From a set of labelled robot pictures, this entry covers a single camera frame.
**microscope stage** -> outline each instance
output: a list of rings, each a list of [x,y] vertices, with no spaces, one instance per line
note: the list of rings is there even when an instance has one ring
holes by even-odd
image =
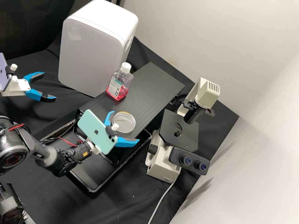
[[[199,123],[187,124],[184,117],[165,109],[159,135],[165,143],[190,152],[198,149]]]

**gray cable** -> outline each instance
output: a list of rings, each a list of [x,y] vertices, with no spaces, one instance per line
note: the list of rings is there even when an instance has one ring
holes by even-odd
[[[178,177],[176,177],[176,179],[174,180],[174,182],[169,186],[169,188],[165,191],[165,193],[164,193],[164,194],[162,195],[162,197],[160,198],[160,201],[158,202],[158,204],[157,204],[157,206],[156,206],[156,208],[155,208],[155,210],[154,210],[154,212],[153,212],[152,216],[150,217],[149,222],[148,222],[147,224],[150,224],[150,223],[151,223],[151,221],[152,221],[153,217],[155,216],[156,211],[158,210],[158,207],[159,207],[159,205],[161,204],[163,198],[164,198],[165,195],[169,192],[169,190],[172,188],[172,186],[174,185],[174,183],[175,183],[175,181],[177,180],[177,178],[178,178]]]

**flask label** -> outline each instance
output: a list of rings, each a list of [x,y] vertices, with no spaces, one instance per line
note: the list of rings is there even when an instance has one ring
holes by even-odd
[[[108,87],[108,92],[114,97],[117,97],[120,89],[121,89],[121,82],[118,81],[114,76],[112,76]]]

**petri dish lid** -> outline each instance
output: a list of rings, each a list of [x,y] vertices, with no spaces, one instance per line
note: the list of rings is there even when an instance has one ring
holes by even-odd
[[[135,128],[136,120],[129,112],[120,111],[113,116],[112,124],[114,123],[119,125],[117,131],[121,133],[130,133]]]

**red liquid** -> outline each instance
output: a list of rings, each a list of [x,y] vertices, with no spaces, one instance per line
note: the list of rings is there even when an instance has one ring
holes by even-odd
[[[120,89],[120,91],[119,91],[119,93],[118,93],[118,96],[115,98],[112,94],[110,94],[109,92],[108,92],[108,88],[109,88],[109,86],[107,87],[107,89],[106,89],[106,93],[108,93],[110,96],[112,96],[114,99],[116,99],[117,101],[119,101],[119,100],[121,100],[122,98],[124,98],[127,94],[128,94],[128,92],[129,92],[129,89],[128,88],[126,88],[124,85],[121,85],[121,89]]]

